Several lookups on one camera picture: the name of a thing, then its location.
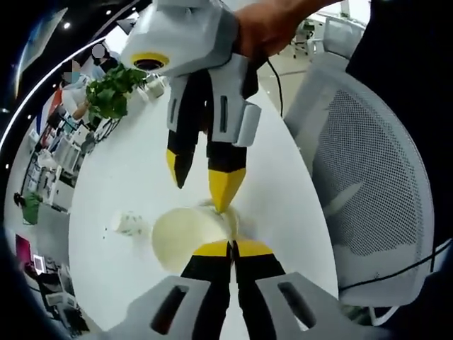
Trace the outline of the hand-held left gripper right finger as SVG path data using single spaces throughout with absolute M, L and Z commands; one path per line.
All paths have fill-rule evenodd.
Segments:
M 233 241 L 239 304 L 251 339 L 353 339 L 338 301 L 300 273 L 286 273 L 273 251 Z

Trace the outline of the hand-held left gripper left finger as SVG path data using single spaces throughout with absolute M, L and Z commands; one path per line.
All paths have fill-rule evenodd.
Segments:
M 126 339 L 218 339 L 229 306 L 232 247 L 227 240 L 196 249 L 179 276 L 137 298 L 125 319 Z

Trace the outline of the person's right hand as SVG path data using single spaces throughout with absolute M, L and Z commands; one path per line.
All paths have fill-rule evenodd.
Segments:
M 261 60 L 282 51 L 293 39 L 303 20 L 333 0 L 259 1 L 234 12 L 238 23 L 235 49 L 251 60 Z

